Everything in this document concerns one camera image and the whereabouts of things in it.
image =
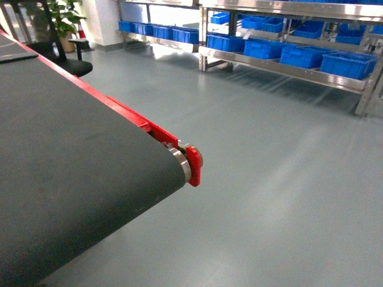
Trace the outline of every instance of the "conveyor belt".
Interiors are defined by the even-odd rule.
[[[0,286],[38,282],[185,184],[163,145],[38,59],[0,65],[0,85]]]
[[[14,41],[0,35],[0,56],[25,53],[25,50]]]

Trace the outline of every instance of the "metal shelving rack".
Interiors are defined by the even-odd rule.
[[[178,7],[178,8],[187,8],[187,9],[198,9],[199,4],[198,0],[117,0],[118,13],[120,19],[122,19],[121,13],[121,3],[134,3],[134,4],[143,4],[146,6],[148,22],[151,22],[150,17],[150,5],[161,5],[169,7]],[[188,53],[197,53],[199,44],[188,44],[183,42],[176,42],[173,40],[156,38],[153,36],[146,36],[136,33],[127,33],[122,31],[116,31],[124,41],[124,48],[126,48],[127,40],[129,41],[139,41],[147,44],[159,44],[165,47],[174,48],[177,50],[182,50]]]
[[[229,53],[206,47],[208,32],[208,13],[210,10],[228,11],[230,13],[229,35],[236,35],[236,22],[238,13],[259,14],[261,16],[283,17],[287,19],[314,19],[325,22],[357,23],[367,25],[366,32],[360,45],[350,45],[323,41],[320,39],[306,39],[290,36],[290,26],[285,22],[283,33],[285,41],[297,44],[316,45],[345,51],[362,52],[368,39],[381,38],[380,35],[370,34],[371,25],[383,25],[383,6],[380,5],[354,5],[354,4],[329,4],[311,2],[288,1],[258,1],[258,0],[199,0],[200,3],[200,61],[201,71],[222,63],[238,63],[265,71],[299,78],[329,87],[339,88],[361,94],[361,99],[355,110],[357,115],[366,115],[373,104],[379,99],[383,88],[383,52],[380,53],[375,69],[369,78],[355,80],[316,71],[315,69],[302,69],[294,66],[280,64],[274,60],[261,60],[238,53]],[[209,63],[208,58],[217,60]]]

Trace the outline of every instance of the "epoxy floor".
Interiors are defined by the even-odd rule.
[[[85,81],[202,152],[186,185],[48,286],[383,286],[383,120],[357,95],[170,49],[85,53]]]

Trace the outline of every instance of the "blue plastic bin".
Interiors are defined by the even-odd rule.
[[[338,35],[335,38],[335,42],[352,44],[352,45],[360,45],[361,39],[362,39],[362,36],[357,37],[357,36],[342,36],[342,35]]]
[[[358,4],[363,4],[363,5],[383,5],[383,0],[358,0]]]
[[[132,22],[118,21],[118,29],[124,32],[134,32],[134,25]]]
[[[323,21],[304,21],[303,25],[310,26],[310,27],[323,27],[324,22]]]
[[[209,34],[207,47],[227,52],[243,52],[245,40],[236,36]]]
[[[318,39],[322,34],[322,28],[321,26],[308,26],[303,24],[295,29],[294,36]]]
[[[146,35],[146,36],[153,36],[153,25],[152,24],[146,24],[146,23],[134,23],[135,27],[135,33]]]
[[[245,18],[249,18],[249,17],[252,17],[251,15],[247,15],[247,14],[238,14],[238,19],[245,19]]]
[[[359,25],[356,26],[359,29],[350,29],[348,24],[341,24],[338,28],[338,33],[348,32],[348,31],[362,31],[364,32],[366,30],[366,25]]]
[[[293,2],[348,3],[347,0],[290,0]]]
[[[282,49],[282,64],[306,69],[317,68],[321,65],[323,54],[334,52],[331,49],[318,47],[284,47]]]
[[[198,44],[199,34],[197,29],[173,28],[173,40],[177,42]]]
[[[374,55],[347,52],[325,54],[320,71],[361,80],[371,74],[376,61]]]
[[[383,26],[375,26],[371,33],[383,35]]]
[[[266,17],[248,17],[242,20],[242,28],[260,30],[266,20]]]
[[[365,25],[361,25],[358,30],[351,30],[347,24],[342,24],[339,26],[335,41],[339,43],[359,45],[365,30]]]
[[[283,29],[282,18],[268,18],[262,23],[262,30],[266,32],[279,33]]]
[[[244,55],[258,59],[277,59],[281,57],[282,49],[295,44],[268,41],[264,39],[249,39],[245,42]]]
[[[229,13],[218,13],[212,17],[210,17],[210,22],[213,24],[223,24],[227,23],[230,20],[230,14]]]
[[[173,40],[173,28],[169,26],[153,26],[153,36]]]

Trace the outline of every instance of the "plant pot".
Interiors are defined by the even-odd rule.
[[[65,38],[60,37],[62,48],[66,53],[74,52],[76,50],[74,44],[69,42],[70,39],[72,39],[72,33],[70,32],[66,34]]]

